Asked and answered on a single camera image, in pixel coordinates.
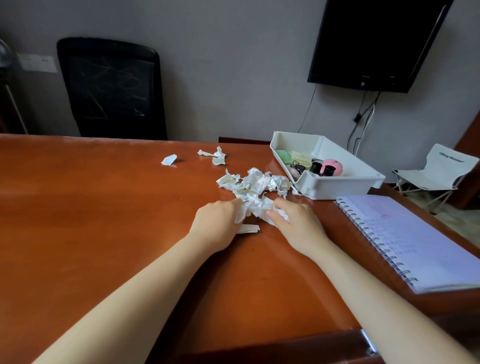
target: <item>person's left hand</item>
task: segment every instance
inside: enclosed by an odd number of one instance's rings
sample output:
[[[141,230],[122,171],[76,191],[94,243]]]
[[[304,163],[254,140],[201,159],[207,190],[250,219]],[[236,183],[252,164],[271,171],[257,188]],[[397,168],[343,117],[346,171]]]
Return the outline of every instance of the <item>person's left hand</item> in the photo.
[[[235,224],[243,201],[236,198],[231,201],[217,201],[198,209],[190,235],[206,244],[211,253],[225,249],[240,229],[241,222]]]

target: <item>spiral notebook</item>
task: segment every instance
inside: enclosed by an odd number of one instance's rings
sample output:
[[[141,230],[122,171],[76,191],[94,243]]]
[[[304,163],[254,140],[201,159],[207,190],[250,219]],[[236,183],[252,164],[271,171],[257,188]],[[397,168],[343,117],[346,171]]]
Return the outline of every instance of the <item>spiral notebook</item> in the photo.
[[[480,287],[480,259],[390,197],[335,203],[417,294]]]

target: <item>notebook spiral binding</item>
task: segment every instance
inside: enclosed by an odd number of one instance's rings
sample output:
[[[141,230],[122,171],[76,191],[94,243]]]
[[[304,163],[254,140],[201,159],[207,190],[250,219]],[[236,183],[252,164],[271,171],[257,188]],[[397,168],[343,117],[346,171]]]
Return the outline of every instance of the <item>notebook spiral binding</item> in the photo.
[[[364,222],[358,221],[361,220],[359,217],[357,217],[357,214],[353,212],[351,208],[347,205],[343,199],[338,198],[335,200],[336,205],[342,210],[342,212],[348,216],[351,222],[357,227],[358,230],[367,238],[367,240],[370,242],[370,244],[373,245],[376,251],[380,253],[380,255],[388,262],[388,264],[391,265],[391,267],[397,272],[397,274],[403,279],[403,281],[410,285],[413,285],[413,281],[418,281],[415,277],[410,277],[408,274],[410,273],[409,270],[402,270],[399,268],[399,266],[402,266],[402,262],[397,261],[397,257],[395,255],[389,255],[388,253],[391,253],[390,249],[382,249],[382,246],[385,246],[385,244],[381,242],[377,242],[379,240],[378,237],[374,236],[374,232],[368,232],[370,228],[365,225]]]

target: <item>white folding chair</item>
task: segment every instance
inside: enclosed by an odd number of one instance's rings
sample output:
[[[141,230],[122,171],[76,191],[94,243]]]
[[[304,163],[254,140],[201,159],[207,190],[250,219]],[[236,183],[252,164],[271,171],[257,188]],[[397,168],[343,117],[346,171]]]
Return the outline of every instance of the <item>white folding chair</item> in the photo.
[[[430,201],[427,205],[444,197],[443,201],[433,210],[435,215],[450,197],[463,177],[477,164],[477,157],[457,152],[440,144],[435,144],[427,155],[427,164],[422,170],[392,170],[396,176],[396,186],[402,194],[416,191],[446,191],[444,194]],[[402,190],[402,184],[410,182],[417,186],[415,190]]]

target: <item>black office chair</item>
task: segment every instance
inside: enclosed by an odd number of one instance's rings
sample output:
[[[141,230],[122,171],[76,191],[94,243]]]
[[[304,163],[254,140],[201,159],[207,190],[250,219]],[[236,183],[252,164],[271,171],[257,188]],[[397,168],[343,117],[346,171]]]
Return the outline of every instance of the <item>black office chair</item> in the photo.
[[[64,38],[57,53],[81,136],[167,140],[160,58],[154,49]]]

